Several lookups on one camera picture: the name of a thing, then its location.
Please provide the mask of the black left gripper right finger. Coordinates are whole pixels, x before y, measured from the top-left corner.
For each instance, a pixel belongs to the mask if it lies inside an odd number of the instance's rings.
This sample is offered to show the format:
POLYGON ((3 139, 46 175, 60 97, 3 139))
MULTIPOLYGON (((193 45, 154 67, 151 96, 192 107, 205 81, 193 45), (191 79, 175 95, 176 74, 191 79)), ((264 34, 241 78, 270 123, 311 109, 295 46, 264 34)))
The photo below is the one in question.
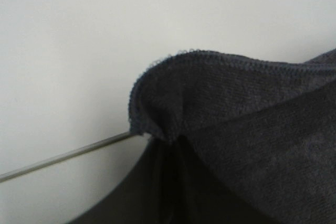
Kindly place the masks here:
POLYGON ((224 186, 185 137, 174 144, 178 170, 172 223, 262 223, 262 214, 224 186))

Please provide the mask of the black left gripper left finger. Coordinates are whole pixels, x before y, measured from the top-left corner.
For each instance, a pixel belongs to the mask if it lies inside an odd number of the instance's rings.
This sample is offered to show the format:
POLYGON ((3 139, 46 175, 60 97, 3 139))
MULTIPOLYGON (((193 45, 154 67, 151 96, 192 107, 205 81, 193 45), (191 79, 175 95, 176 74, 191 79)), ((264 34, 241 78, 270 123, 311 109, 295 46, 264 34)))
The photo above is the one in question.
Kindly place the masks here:
POLYGON ((149 141, 121 183, 103 200, 70 223, 168 223, 162 204, 164 147, 149 141))

